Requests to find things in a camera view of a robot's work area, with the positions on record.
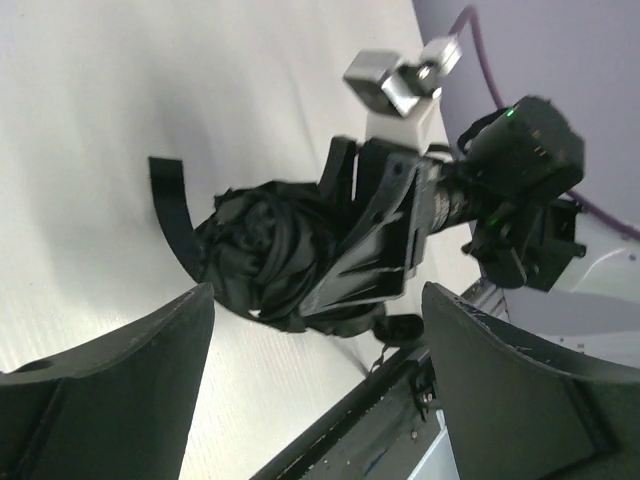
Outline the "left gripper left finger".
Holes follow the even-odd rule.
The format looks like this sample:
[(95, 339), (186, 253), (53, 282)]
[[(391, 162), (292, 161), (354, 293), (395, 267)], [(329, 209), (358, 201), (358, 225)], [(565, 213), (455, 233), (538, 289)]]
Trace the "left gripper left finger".
[(4, 479), (176, 479), (214, 326), (198, 285), (1, 376)]

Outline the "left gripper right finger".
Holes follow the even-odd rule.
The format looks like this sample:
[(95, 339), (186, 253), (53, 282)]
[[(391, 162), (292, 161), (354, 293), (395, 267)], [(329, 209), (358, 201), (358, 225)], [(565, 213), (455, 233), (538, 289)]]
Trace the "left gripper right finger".
[(436, 283), (422, 312), (460, 478), (638, 478), (638, 369), (544, 340)]

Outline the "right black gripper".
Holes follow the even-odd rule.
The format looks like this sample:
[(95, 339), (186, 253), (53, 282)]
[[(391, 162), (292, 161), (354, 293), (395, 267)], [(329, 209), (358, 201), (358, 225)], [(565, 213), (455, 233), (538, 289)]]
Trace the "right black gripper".
[(303, 317), (338, 308), (384, 302), (402, 295), (406, 279), (422, 263), (426, 239), (477, 217), (479, 201), (457, 162), (389, 142), (331, 139), (318, 183), (333, 205), (349, 205), (358, 155), (352, 229), (337, 257), (299, 305)]

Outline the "black folding umbrella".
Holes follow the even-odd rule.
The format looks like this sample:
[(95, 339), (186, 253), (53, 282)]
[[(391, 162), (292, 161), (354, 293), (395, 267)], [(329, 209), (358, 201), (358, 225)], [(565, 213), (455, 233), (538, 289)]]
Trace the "black folding umbrella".
[(272, 180), (232, 188), (194, 225), (184, 164), (148, 160), (152, 203), (161, 232), (186, 273), (211, 285), (216, 301), (249, 321), (291, 334), (315, 331), (351, 338), (370, 332), (386, 346), (406, 348), (425, 332), (417, 313), (388, 311), (389, 301), (303, 317), (299, 305), (329, 270), (352, 229), (349, 205), (333, 205), (319, 182)]

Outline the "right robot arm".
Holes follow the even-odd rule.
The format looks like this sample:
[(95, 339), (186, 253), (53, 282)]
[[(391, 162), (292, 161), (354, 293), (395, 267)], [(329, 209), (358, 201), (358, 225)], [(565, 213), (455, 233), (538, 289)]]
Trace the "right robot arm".
[(427, 239), (472, 222), (463, 246), (506, 289), (550, 290), (586, 253), (567, 191), (584, 176), (584, 142), (548, 101), (526, 96), (476, 122), (449, 147), (411, 147), (388, 131), (331, 140), (320, 192), (351, 226), (298, 305), (304, 317), (400, 297)]

